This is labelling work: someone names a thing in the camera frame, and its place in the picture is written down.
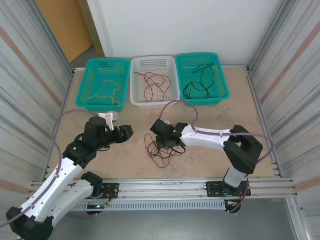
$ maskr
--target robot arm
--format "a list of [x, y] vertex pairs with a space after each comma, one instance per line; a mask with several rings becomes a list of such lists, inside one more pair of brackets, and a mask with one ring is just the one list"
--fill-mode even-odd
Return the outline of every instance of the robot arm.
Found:
[[158, 119], [150, 129], [156, 134], [156, 143], [159, 149], [174, 147], [200, 146], [225, 152], [232, 167], [224, 176], [223, 190], [227, 195], [237, 191], [242, 180], [252, 174], [258, 164], [262, 152], [262, 144], [253, 136], [229, 136], [231, 133], [248, 133], [239, 125], [233, 129], [213, 130], [195, 128], [186, 123], [178, 123], [175, 127]]
[[[114, 127], [114, 117], [113, 113], [100, 113], [99, 116], [91, 117], [85, 125], [84, 133], [77, 136], [63, 153], [58, 176], [57, 167], [29, 200], [20, 208], [12, 207], [7, 212], [6, 217], [11, 220], [32, 207], [10, 224], [14, 233], [24, 240], [47, 240], [58, 222], [76, 204], [90, 196], [98, 197], [101, 194], [102, 178], [87, 172], [71, 190], [62, 195], [68, 184], [97, 156], [97, 151], [109, 148], [112, 144], [124, 143], [131, 138], [131, 126]], [[44, 194], [54, 178], [54, 184]], [[32, 204], [40, 195], [43, 195], [40, 201]]]

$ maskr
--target wire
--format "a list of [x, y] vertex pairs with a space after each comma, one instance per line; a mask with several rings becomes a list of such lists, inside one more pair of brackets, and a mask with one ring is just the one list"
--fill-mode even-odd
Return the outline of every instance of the wire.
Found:
[[[191, 82], [188, 83], [184, 89], [183, 89], [183, 95], [185, 96], [186, 99], [188, 100], [191, 100], [191, 99], [194, 99], [194, 97], [191, 96], [191, 93], [192, 93], [192, 90], [195, 89], [195, 90], [198, 90], [198, 91], [206, 91], [206, 99], [210, 99], [211, 98], [211, 95], [210, 95], [210, 92], [209, 92], [209, 89], [214, 85], [215, 83], [215, 79], [216, 79], [216, 76], [215, 76], [215, 72], [214, 70], [212, 69], [212, 65], [214, 63], [210, 63], [210, 64], [201, 64], [199, 65], [195, 70], [193, 70], [193, 74], [196, 74], [198, 73], [199, 71], [202, 70], [202, 73], [201, 73], [201, 76], [200, 76], [200, 82], [199, 81], [192, 81], [191, 79]], [[212, 71], [212, 74], [213, 74], [213, 82], [208, 86], [206, 87], [204, 82], [203, 82], [203, 76], [204, 76], [204, 72], [206, 69], [210, 68], [211, 71]]]
[[240, 189], [239, 195], [240, 195], [240, 199], [242, 200], [244, 198], [244, 194], [241, 189]]
[[[156, 73], [153, 73], [153, 72], [146, 72], [145, 74], [141, 73], [141, 72], [137, 72], [135, 71], [134, 72], [135, 74], [139, 75], [139, 76], [143, 76], [143, 79], [144, 81], [146, 82], [146, 84], [148, 85], [145, 89], [144, 89], [144, 99], [150, 103], [153, 101], [154, 99], [154, 90], [153, 90], [153, 86], [157, 87], [163, 94], [162, 96], [162, 100], [161, 102], [163, 102], [165, 100], [165, 97], [166, 97], [166, 92], [169, 90], [169, 88], [171, 87], [171, 80], [169, 79], [169, 77], [167, 77], [166, 75], [162, 75], [162, 74], [156, 74]], [[156, 83], [152, 78], [154, 77], [161, 77], [163, 79], [163, 82], [162, 83]], [[163, 86], [166, 82], [166, 80], [169, 81], [169, 86], [167, 87], [166, 90], [163, 90], [161, 88], [161, 86]], [[150, 89], [151, 91], [151, 99], [147, 99], [147, 91]]]
[[108, 196], [108, 193], [109, 193], [109, 195], [110, 195], [110, 201], [111, 201], [111, 199], [114, 198], [114, 194], [113, 194], [113, 192], [112, 192], [110, 189], [106, 189], [106, 188], [105, 188], [103, 191], [104, 191], [104, 193], [105, 193], [106, 196]]
[[96, 113], [90, 112], [90, 111], [86, 111], [86, 110], [80, 110], [80, 109], [75, 109], [75, 110], [70, 110], [70, 111], [66, 111], [63, 114], [61, 114], [54, 122], [53, 125], [53, 130], [52, 130], [52, 141], [54, 146], [56, 147], [57, 151], [58, 151], [58, 157], [59, 157], [59, 162], [58, 162], [58, 166], [56, 168], [56, 172], [55, 172], [55, 176], [53, 177], [53, 179], [51, 180], [51, 182], [48, 184], [48, 186], [45, 188], [45, 190], [33, 201], [33, 203], [31, 203], [31, 206], [27, 207], [25, 210], [23, 210], [20, 214], [18, 214], [17, 216], [15, 216], [14, 218], [10, 219], [9, 221], [3, 223], [0, 225], [0, 229], [4, 228], [5, 226], [13, 223], [15, 220], [19, 219], [20, 217], [22, 217], [24, 214], [26, 214], [31, 208], [33, 208], [37, 202], [39, 202], [42, 197], [50, 190], [50, 188], [52, 187], [52, 185], [55, 183], [55, 181], [57, 180], [61, 167], [62, 167], [62, 153], [61, 153], [61, 149], [59, 147], [59, 145], [56, 142], [56, 128], [58, 123], [60, 122], [60, 120], [67, 114], [71, 114], [71, 113], [76, 113], [76, 112], [80, 112], [80, 113], [88, 113], [88, 114], [92, 114], [97, 116]]
[[177, 154], [181, 154], [181, 155], [182, 155], [182, 154], [185, 154], [186, 151], [187, 151], [186, 148], [185, 148], [184, 146], [180, 146], [180, 147], [183, 149], [184, 152], [179, 152], [179, 151], [177, 151], [177, 150], [174, 150], [173, 148], [171, 148], [171, 149], [172, 149], [172, 151], [174, 151], [174, 152], [177, 153]]
[[107, 146], [104, 148], [105, 150], [98, 150], [98, 152], [106, 152], [110, 150], [110, 146]]
[[103, 84], [105, 84], [105, 83], [113, 83], [113, 84], [117, 85], [119, 88], [117, 90], [113, 91], [113, 96], [110, 96], [110, 95], [107, 95], [107, 96], [93, 95], [93, 96], [88, 97], [88, 100], [93, 99], [93, 98], [99, 98], [99, 99], [111, 98], [112, 99], [112, 105], [117, 103], [120, 106], [121, 102], [120, 101], [116, 101], [115, 97], [116, 97], [116, 92], [119, 92], [121, 90], [121, 85], [118, 84], [117, 82], [111, 81], [111, 80], [106, 80], [106, 81], [103, 81], [102, 83]]
[[[151, 143], [149, 145], [147, 145], [147, 139], [146, 139], [147, 136], [149, 136], [151, 138]], [[152, 161], [155, 163], [155, 165], [160, 169], [165, 169], [170, 165], [171, 157], [173, 157], [173, 156], [181, 156], [182, 154], [184, 154], [186, 152], [186, 149], [184, 147], [183, 147], [184, 152], [178, 152], [177, 150], [175, 150], [173, 148], [160, 150], [158, 145], [157, 145], [157, 142], [154, 141], [154, 139], [152, 138], [152, 136], [150, 134], [146, 134], [144, 136], [144, 147], [146, 149], [146, 154], [152, 159]], [[157, 157], [162, 160], [163, 166], [160, 166], [155, 161], [155, 158], [157, 158]]]
[[[275, 147], [275, 144], [274, 142], [272, 141], [272, 139], [266, 135], [263, 135], [263, 134], [260, 134], [260, 133], [250, 133], [250, 132], [231, 132], [231, 133], [215, 133], [215, 132], [206, 132], [206, 131], [200, 131], [200, 130], [197, 130], [196, 127], [195, 127], [195, 123], [197, 122], [197, 120], [199, 119], [199, 112], [198, 110], [196, 109], [196, 107], [191, 104], [190, 102], [188, 101], [184, 101], [184, 100], [174, 100], [174, 101], [171, 101], [171, 102], [168, 102], [162, 109], [161, 113], [160, 113], [160, 116], [159, 116], [159, 119], [162, 118], [162, 115], [164, 114], [164, 111], [166, 110], [166, 108], [170, 105], [170, 104], [173, 104], [173, 103], [177, 103], [177, 102], [181, 102], [181, 103], [185, 103], [185, 104], [188, 104], [190, 105], [194, 112], [195, 112], [195, 118], [193, 120], [193, 122], [191, 123], [191, 127], [192, 129], [196, 132], [196, 133], [199, 133], [199, 134], [205, 134], [205, 135], [210, 135], [210, 136], [217, 136], [217, 137], [222, 137], [222, 136], [252, 136], [252, 137], [259, 137], [259, 138], [264, 138], [266, 140], [268, 140], [270, 142], [270, 149], [269, 151], [263, 156], [261, 157], [257, 164], [261, 163], [261, 161], [265, 160], [271, 153], [272, 151], [274, 150], [274, 147]], [[245, 189], [245, 193], [243, 195], [243, 198], [242, 200], [239, 202], [239, 204], [234, 208], [232, 209], [229, 213], [233, 213], [235, 210], [237, 210], [241, 204], [244, 202], [246, 196], [247, 196], [247, 193], [248, 193], [248, 190], [249, 190], [249, 178], [248, 178], [248, 175], [245, 176], [246, 177], [246, 189]]]

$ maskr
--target red wire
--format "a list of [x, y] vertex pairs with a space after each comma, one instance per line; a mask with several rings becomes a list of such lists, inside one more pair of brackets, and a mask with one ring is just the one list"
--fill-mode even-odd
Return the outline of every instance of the red wire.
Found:
[[[144, 79], [144, 81], [146, 82], [146, 84], [148, 85], [145, 89], [144, 89], [144, 98], [145, 98], [145, 100], [148, 102], [148, 103], [150, 103], [152, 100], [153, 100], [153, 98], [154, 98], [154, 90], [153, 90], [153, 88], [152, 88], [152, 86], [156, 86], [156, 87], [158, 87], [159, 89], [160, 89], [160, 91], [163, 93], [163, 98], [162, 98], [162, 101], [161, 102], [163, 102], [164, 100], [165, 100], [165, 96], [166, 96], [166, 92], [168, 91], [168, 89], [171, 87], [171, 81], [170, 81], [170, 79], [166, 76], [166, 75], [162, 75], [162, 74], [155, 74], [155, 73], [153, 73], [153, 72], [146, 72], [145, 74], [143, 74], [143, 73], [141, 73], [141, 72], [134, 72], [135, 74], [137, 74], [137, 75], [140, 75], [140, 76], [143, 76], [143, 79]], [[163, 78], [163, 82], [160, 84], [160, 83], [155, 83], [155, 81], [154, 80], [152, 80], [152, 78], [153, 77], [156, 77], [156, 76], [159, 76], [159, 77], [161, 77], [161, 78]], [[162, 89], [161, 89], [161, 86], [166, 82], [166, 78], [168, 79], [168, 81], [169, 81], [169, 87], [165, 90], [165, 91], [163, 91]], [[147, 92], [147, 90], [150, 88], [150, 90], [151, 90], [151, 99], [150, 100], [148, 100], [147, 99], [147, 94], [146, 94], [146, 92]]]
[[105, 195], [107, 195], [107, 197], [108, 197], [107, 191], [109, 192], [109, 195], [110, 195], [111, 199], [113, 199], [114, 198], [114, 194], [112, 193], [112, 191], [110, 189], [104, 189], [104, 193], [105, 193]]
[[[151, 151], [148, 149], [148, 146], [147, 146], [147, 140], [146, 140], [147, 136], [150, 136], [150, 138], [151, 138], [151, 140], [152, 140], [152, 144], [155, 146], [155, 148], [154, 148], [153, 150], [151, 150]], [[144, 147], [145, 147], [146, 151], [147, 151], [149, 154], [151, 154], [150, 157], [151, 157], [152, 161], [153, 161], [153, 162], [155, 163], [155, 165], [156, 165], [158, 168], [160, 168], [160, 169], [165, 169], [165, 168], [167, 168], [167, 167], [170, 165], [170, 158], [171, 158], [171, 157], [173, 157], [173, 156], [181, 156], [181, 155], [182, 155], [182, 153], [174, 152], [172, 149], [171, 149], [170, 152], [164, 151], [164, 150], [160, 150], [160, 149], [158, 148], [158, 146], [157, 146], [157, 143], [154, 141], [154, 139], [152, 138], [152, 136], [151, 136], [149, 133], [144, 136]], [[162, 163], [163, 163], [164, 166], [160, 166], [160, 165], [155, 161], [155, 158], [152, 157], [152, 155], [155, 155], [157, 152], [159, 153], [159, 157], [162, 159]], [[165, 164], [165, 160], [164, 160], [163, 154], [168, 155], [168, 164], [167, 164], [167, 165]]]

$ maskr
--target beige table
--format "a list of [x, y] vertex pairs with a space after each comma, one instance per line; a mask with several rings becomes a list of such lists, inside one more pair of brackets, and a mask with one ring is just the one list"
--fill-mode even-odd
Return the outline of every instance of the beige table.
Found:
[[[83, 71], [77, 71], [70, 92], [66, 111], [78, 109], [75, 104], [77, 93], [82, 81]], [[230, 91], [230, 98], [218, 105], [197, 107], [199, 120], [197, 127], [208, 129], [231, 129], [234, 125], [242, 125], [249, 132], [262, 133], [258, 114], [254, 105], [251, 91], [244, 69], [224, 69], [225, 78]], [[159, 118], [161, 109], [140, 110], [130, 102], [128, 90], [126, 104], [118, 114], [116, 126], [131, 125], [134, 131], [132, 138], [123, 144], [114, 144], [107, 152], [99, 152], [84, 170], [93, 172], [103, 179], [107, 178], [206, 178], [223, 177], [231, 163], [224, 152], [204, 148], [187, 147], [183, 156], [174, 156], [169, 167], [160, 169], [147, 156], [144, 137], [150, 134], [150, 128]], [[86, 113], [72, 113], [64, 117], [61, 122], [57, 142], [62, 152], [74, 138], [83, 133], [86, 122], [91, 116]], [[171, 124], [191, 123], [195, 113], [191, 107], [177, 103], [167, 108], [163, 120]], [[263, 154], [267, 152], [267, 145], [263, 139]], [[58, 163], [58, 153], [55, 150], [51, 166]], [[255, 169], [254, 176], [274, 176], [270, 158], [261, 162]]]

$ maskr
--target black wire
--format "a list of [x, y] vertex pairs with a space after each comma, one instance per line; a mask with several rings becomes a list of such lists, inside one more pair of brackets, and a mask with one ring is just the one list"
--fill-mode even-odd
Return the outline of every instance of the black wire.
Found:
[[98, 150], [98, 152], [106, 152], [110, 150], [110, 146], [107, 146], [104, 148], [105, 150]]
[[[188, 100], [193, 99], [193, 98], [191, 97], [192, 88], [190, 89], [189, 94], [188, 94], [188, 89], [190, 88], [190, 85], [191, 85], [195, 90], [198, 90], [198, 91], [206, 91], [206, 97], [205, 97], [206, 99], [210, 99], [210, 98], [211, 98], [209, 89], [214, 85], [215, 79], [216, 79], [215, 72], [214, 72], [213, 68], [211, 67], [213, 64], [214, 64], [213, 62], [210, 63], [210, 64], [204, 63], [204, 64], [199, 65], [198, 67], [196, 67], [196, 68], [193, 70], [193, 72], [192, 72], [193, 74], [196, 74], [196, 73], [198, 73], [199, 71], [202, 70], [202, 73], [201, 73], [201, 76], [200, 76], [200, 82], [198, 82], [198, 81], [192, 81], [192, 80], [191, 80], [191, 82], [184, 87], [184, 89], [183, 89], [183, 95], [186, 97], [186, 99], [188, 99]], [[208, 68], [210, 68], [211, 71], [212, 71], [212, 74], [213, 74], [213, 82], [210, 84], [210, 86], [206, 87], [206, 86], [204, 85], [204, 83], [203, 83], [203, 76], [204, 76], [205, 70], [208, 69]], [[203, 87], [203, 89], [197, 88], [197, 87], [195, 86], [195, 84], [199, 84], [200, 86]]]
[[184, 150], [184, 152], [179, 152], [179, 151], [177, 151], [177, 150], [174, 150], [174, 148], [171, 148], [171, 150], [174, 151], [174, 152], [176, 152], [177, 154], [185, 154], [186, 151], [187, 151], [186, 148], [183, 147], [183, 146], [179, 146], [179, 147], [181, 147], [181, 148]]

